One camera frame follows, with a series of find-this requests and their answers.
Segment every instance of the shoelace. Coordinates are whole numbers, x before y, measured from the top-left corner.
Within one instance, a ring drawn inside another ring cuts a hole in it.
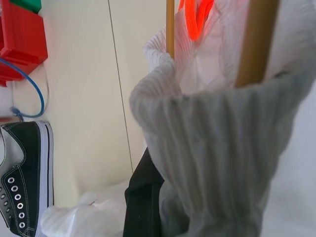
[[[204,27],[205,19],[214,5],[214,0],[202,0],[197,8],[196,0],[181,0],[179,10],[185,5],[185,16],[190,39],[196,41],[200,38]]]

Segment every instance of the black canvas sneaker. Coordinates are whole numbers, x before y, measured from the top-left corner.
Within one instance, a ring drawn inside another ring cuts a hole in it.
[[[0,213],[13,236],[43,237],[40,219],[53,205],[51,127],[22,122],[0,130]]]

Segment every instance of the wooden stick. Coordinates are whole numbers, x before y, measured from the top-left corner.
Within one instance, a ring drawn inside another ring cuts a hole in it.
[[[174,59],[174,0],[167,0],[166,41],[167,53]]]
[[[251,0],[236,87],[260,83],[268,65],[280,0]]]

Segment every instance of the blue cable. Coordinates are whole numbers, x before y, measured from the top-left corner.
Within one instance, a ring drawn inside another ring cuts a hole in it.
[[[36,83],[22,70],[20,70],[19,68],[17,68],[16,66],[14,66],[13,64],[5,61],[4,59],[0,58],[0,62],[2,62],[3,64],[7,65],[8,67],[12,68],[13,70],[15,70],[16,72],[18,72],[19,74],[21,74],[23,77],[25,77],[35,88],[35,90],[37,91],[37,93],[39,94],[39,99],[40,99],[40,112],[37,115],[26,115],[22,112],[20,112],[19,109],[17,109],[16,107],[12,107],[11,111],[16,114],[19,117],[26,117],[26,118],[38,118],[40,116],[42,116],[44,114],[44,109],[45,109],[45,102],[44,102],[44,98],[43,95],[38,87],[38,85],[36,85]]]

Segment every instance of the red plastic box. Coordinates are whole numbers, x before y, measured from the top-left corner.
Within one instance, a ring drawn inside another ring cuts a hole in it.
[[[10,0],[0,4],[0,57],[29,74],[48,57],[43,19]],[[12,80],[23,77],[0,63],[0,85]]]

